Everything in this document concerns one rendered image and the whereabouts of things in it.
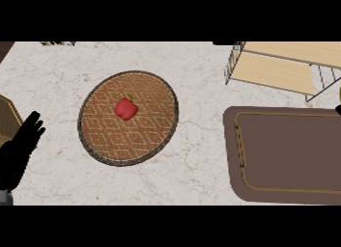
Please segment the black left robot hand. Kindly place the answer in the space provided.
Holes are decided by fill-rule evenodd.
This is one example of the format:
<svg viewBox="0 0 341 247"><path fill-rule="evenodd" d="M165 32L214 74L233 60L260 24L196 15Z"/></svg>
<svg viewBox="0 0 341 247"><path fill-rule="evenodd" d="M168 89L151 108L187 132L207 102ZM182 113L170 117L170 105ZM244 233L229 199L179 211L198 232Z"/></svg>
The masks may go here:
<svg viewBox="0 0 341 247"><path fill-rule="evenodd" d="M46 128L32 111L10 141L0 147L0 190L12 191L19 183L31 153Z"/></svg>

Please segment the brown rectangular tray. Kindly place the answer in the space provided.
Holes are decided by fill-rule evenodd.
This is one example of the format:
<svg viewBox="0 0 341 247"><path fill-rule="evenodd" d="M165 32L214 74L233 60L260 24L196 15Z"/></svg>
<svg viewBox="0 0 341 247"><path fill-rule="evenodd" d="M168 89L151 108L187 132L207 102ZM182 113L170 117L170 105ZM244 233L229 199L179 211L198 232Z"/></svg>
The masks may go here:
<svg viewBox="0 0 341 247"><path fill-rule="evenodd" d="M341 205L341 116L332 109L224 111L230 185L248 202Z"/></svg>

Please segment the olive-brown wicker basket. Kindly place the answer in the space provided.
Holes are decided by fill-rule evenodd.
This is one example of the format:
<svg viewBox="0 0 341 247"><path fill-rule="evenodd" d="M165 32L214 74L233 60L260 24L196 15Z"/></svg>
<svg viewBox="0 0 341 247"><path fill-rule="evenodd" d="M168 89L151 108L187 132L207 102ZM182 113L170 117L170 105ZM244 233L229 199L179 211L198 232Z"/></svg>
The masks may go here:
<svg viewBox="0 0 341 247"><path fill-rule="evenodd" d="M0 147L13 139L21 124L21 115L13 102L0 95Z"/></svg>

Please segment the round woven brown placemat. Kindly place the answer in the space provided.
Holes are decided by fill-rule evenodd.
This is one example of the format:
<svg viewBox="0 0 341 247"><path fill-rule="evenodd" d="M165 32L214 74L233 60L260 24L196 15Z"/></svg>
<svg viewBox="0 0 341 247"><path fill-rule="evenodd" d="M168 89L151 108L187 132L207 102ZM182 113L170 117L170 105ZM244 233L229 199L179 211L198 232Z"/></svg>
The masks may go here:
<svg viewBox="0 0 341 247"><path fill-rule="evenodd" d="M139 111L122 121L114 107L127 96ZM179 101L165 80L146 71L122 71L100 82L84 99L77 120L83 148L106 165L136 165L165 147L177 122Z"/></svg>

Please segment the red bell pepper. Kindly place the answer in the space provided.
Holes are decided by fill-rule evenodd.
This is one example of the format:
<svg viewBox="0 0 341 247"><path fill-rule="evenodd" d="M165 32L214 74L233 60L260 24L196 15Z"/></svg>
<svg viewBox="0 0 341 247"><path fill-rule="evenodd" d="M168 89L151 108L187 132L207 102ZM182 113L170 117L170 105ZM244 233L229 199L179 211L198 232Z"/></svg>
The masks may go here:
<svg viewBox="0 0 341 247"><path fill-rule="evenodd" d="M122 120L128 121L137 114L139 107L133 103L133 97L127 96L118 100L114 107L114 114Z"/></svg>

